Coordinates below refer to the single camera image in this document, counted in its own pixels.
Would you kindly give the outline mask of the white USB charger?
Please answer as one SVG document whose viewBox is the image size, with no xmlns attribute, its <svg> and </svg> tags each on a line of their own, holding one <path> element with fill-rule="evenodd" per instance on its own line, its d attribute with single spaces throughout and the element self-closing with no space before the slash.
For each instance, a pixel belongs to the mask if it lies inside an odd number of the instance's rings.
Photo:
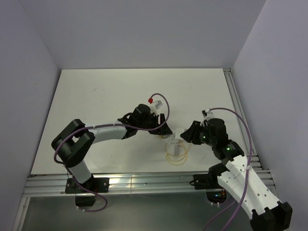
<svg viewBox="0 0 308 231">
<path fill-rule="evenodd" d="M 171 156 L 179 156 L 180 154 L 180 145 L 177 144 L 167 144 L 166 145 L 166 152 L 168 155 Z"/>
<path fill-rule="evenodd" d="M 179 141 L 184 141 L 184 138 L 181 137 L 181 134 L 186 131 L 185 128 L 177 128 L 175 129 L 175 139 Z"/>
</svg>

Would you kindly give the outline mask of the white cube socket adapter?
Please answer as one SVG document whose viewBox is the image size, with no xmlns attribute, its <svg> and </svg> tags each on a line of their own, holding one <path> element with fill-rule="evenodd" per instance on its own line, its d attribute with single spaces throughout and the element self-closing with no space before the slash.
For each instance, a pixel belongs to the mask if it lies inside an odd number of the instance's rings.
<svg viewBox="0 0 308 231">
<path fill-rule="evenodd" d="M 165 135 L 162 137 L 163 141 L 167 144 L 177 144 L 179 143 L 179 140 L 176 139 L 175 135 Z"/>
</svg>

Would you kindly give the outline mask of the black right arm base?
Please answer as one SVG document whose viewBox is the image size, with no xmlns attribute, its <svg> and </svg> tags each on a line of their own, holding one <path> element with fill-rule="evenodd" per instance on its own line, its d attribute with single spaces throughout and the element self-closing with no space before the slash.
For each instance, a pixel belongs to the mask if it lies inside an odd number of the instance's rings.
<svg viewBox="0 0 308 231">
<path fill-rule="evenodd" d="M 217 177 L 211 174 L 194 174 L 190 184 L 196 190 L 220 190 L 222 187 L 218 185 Z"/>
</svg>

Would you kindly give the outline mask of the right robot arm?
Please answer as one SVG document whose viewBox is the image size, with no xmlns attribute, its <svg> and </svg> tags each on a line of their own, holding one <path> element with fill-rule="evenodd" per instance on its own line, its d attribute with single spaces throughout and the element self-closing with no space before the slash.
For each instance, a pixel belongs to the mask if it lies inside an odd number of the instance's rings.
<svg viewBox="0 0 308 231">
<path fill-rule="evenodd" d="M 209 169 L 208 182 L 212 187 L 222 187 L 238 202 L 253 230 L 284 231 L 290 227 L 292 207 L 288 202 L 281 202 L 250 167 L 243 150 L 229 139 L 222 119 L 193 121 L 180 137 L 212 148 L 221 162 Z"/>
</svg>

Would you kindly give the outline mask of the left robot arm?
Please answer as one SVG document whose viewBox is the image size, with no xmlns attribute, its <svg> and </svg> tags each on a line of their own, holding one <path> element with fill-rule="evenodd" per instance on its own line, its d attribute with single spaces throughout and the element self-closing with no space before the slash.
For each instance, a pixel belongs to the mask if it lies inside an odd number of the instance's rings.
<svg viewBox="0 0 308 231">
<path fill-rule="evenodd" d="M 69 170 L 82 192 L 89 192 L 94 186 L 94 180 L 84 158 L 93 144 L 128 139 L 139 130 L 153 135 L 172 135 L 167 125 L 170 107 L 167 107 L 167 115 L 159 114 L 159 103 L 139 104 L 133 112 L 109 124 L 86 126 L 80 119 L 74 119 L 51 142 L 55 150 L 54 161 Z"/>
</svg>

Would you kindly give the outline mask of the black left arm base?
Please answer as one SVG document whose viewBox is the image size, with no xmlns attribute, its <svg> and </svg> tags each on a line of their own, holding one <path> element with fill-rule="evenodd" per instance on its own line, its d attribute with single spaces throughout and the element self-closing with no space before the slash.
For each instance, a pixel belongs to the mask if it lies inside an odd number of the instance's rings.
<svg viewBox="0 0 308 231">
<path fill-rule="evenodd" d="M 89 191 L 95 193 L 107 193 L 109 188 L 109 178 L 92 178 L 89 181 L 81 184 L 81 186 Z M 66 182 L 65 193 L 86 193 L 87 191 L 81 189 L 73 178 L 69 178 Z"/>
</svg>

